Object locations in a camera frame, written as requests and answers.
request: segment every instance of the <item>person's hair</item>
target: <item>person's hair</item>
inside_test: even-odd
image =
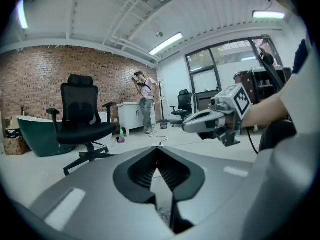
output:
[[[135,76],[145,76],[144,73],[142,71],[138,71],[137,73],[135,73]]]

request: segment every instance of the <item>gray pants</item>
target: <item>gray pants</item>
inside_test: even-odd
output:
[[[145,128],[152,127],[150,115],[151,115],[151,109],[153,105],[154,105],[153,99],[146,99],[146,98],[140,99],[140,106],[143,114],[143,126]]]

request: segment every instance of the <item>brick wall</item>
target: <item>brick wall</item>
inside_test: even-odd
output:
[[[76,46],[37,46],[0,55],[0,110],[2,119],[21,115],[24,106],[27,116],[50,119],[46,108],[55,107],[62,119],[63,105],[60,86],[70,74],[91,76],[99,88],[98,110],[108,102],[138,102],[131,78],[143,71],[146,77],[157,79],[155,69],[124,57]],[[155,117],[160,119],[160,104],[155,92]],[[118,117],[112,109],[112,121]]]

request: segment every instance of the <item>white floor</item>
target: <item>white floor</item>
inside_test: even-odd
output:
[[[241,141],[240,144],[225,147],[217,139],[201,140],[197,134],[186,133],[180,127],[172,128],[170,124],[168,124],[167,129],[160,129],[157,124],[156,130],[157,133],[153,134],[152,137],[166,136],[168,138],[163,142],[163,146],[175,147],[213,158],[251,163],[257,157],[247,135],[236,137],[237,140]],[[144,147],[158,146],[162,140],[165,140],[164,137],[151,138],[143,133],[141,128],[130,131],[130,137],[125,137],[125,143],[116,143],[115,138],[116,136],[113,136],[112,144],[108,144],[111,154],[121,154]],[[256,149],[258,149],[261,135],[255,134],[251,138]],[[79,152],[85,151],[86,147],[81,145],[73,152],[51,157],[37,157],[32,151],[18,156],[0,155],[2,184],[12,199],[29,207],[42,192],[63,179],[65,177],[63,168],[78,159]]]

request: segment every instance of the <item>dark blue sleeve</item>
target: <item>dark blue sleeve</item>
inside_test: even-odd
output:
[[[296,50],[295,52],[293,71],[292,71],[293,74],[299,73],[307,57],[308,57],[308,50],[306,46],[306,40],[303,39],[299,45],[298,50]]]

